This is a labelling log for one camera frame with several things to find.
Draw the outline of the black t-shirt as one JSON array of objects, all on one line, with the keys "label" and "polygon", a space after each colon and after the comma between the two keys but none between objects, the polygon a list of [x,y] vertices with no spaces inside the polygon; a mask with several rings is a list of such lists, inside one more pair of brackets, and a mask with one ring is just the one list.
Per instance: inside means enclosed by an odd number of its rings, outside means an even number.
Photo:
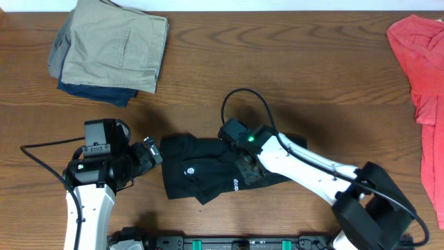
[{"label": "black t-shirt", "polygon": [[162,177],[169,199],[194,197],[205,205],[221,193],[265,188],[289,181],[279,174],[268,174],[247,185],[235,165],[235,155],[217,138],[197,138],[175,134],[160,140]]}]

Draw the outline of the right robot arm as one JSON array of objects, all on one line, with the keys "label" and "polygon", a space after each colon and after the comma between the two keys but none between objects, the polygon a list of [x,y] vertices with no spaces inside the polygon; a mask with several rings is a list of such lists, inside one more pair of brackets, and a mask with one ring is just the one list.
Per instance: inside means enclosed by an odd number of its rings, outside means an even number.
[{"label": "right robot arm", "polygon": [[341,230],[327,249],[415,249],[406,234],[416,211],[388,173],[324,158],[269,126],[243,124],[220,130],[237,155],[236,165],[248,184],[277,174],[299,183],[330,204]]}]

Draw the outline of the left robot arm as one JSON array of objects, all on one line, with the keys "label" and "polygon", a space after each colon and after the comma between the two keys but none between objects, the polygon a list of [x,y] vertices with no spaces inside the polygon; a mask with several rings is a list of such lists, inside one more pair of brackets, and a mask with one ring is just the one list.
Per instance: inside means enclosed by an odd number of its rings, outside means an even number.
[{"label": "left robot arm", "polygon": [[162,163],[155,141],[126,145],[116,154],[73,159],[64,170],[72,193],[67,193],[65,249],[149,249],[149,238],[135,227],[115,236],[108,226],[117,192],[130,188],[135,179]]}]

